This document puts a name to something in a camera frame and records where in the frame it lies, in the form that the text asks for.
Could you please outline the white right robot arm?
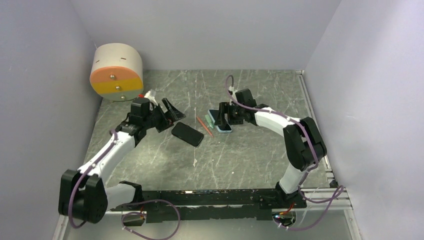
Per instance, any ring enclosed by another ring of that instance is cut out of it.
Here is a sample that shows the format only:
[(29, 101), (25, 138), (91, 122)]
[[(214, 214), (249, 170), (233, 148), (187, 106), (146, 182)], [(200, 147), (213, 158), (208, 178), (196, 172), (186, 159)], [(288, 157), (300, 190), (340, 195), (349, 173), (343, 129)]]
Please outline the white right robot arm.
[(242, 125), (251, 123), (267, 128), (284, 139), (289, 160), (283, 177), (276, 184), (275, 202), (282, 208), (288, 207), (306, 179), (307, 171), (316, 166), (327, 155), (327, 147), (311, 117), (295, 118), (278, 113), (266, 104), (257, 104), (249, 89), (227, 90), (230, 102), (220, 102), (213, 118), (216, 126)]

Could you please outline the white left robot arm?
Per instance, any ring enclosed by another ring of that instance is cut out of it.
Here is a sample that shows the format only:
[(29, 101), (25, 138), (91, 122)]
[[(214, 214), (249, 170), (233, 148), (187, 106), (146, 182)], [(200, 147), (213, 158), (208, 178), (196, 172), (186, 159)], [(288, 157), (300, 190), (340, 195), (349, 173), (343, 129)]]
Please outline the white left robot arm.
[(105, 213), (118, 206), (137, 210), (144, 201), (140, 184), (121, 181), (105, 187), (123, 158), (137, 147), (149, 129), (159, 133), (169, 129), (186, 116), (167, 98), (162, 104), (147, 97), (137, 97), (130, 105), (125, 119), (110, 131), (111, 138), (101, 150), (77, 170), (66, 170), (60, 179), (58, 213), (82, 223), (98, 223)]

